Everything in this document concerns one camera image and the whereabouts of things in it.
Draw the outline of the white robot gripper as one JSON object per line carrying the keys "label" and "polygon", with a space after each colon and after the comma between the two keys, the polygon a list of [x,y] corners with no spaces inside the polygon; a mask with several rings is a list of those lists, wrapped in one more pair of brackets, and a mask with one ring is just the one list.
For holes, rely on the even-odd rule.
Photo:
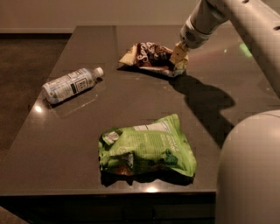
{"label": "white robot gripper", "polygon": [[204,45],[210,38],[209,34],[197,31],[189,17],[180,30],[180,42],[177,43],[172,51],[170,62],[173,65],[188,63],[188,49],[196,49]]}

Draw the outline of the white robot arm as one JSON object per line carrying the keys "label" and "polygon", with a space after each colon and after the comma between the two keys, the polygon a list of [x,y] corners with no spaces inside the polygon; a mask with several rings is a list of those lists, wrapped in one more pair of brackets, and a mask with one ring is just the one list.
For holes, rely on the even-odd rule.
{"label": "white robot arm", "polygon": [[262,0],[200,0],[181,29],[183,47],[203,45],[230,21],[256,61],[201,65],[173,86],[186,97],[201,129],[190,130],[196,175],[213,200],[211,224],[280,224],[279,16]]}

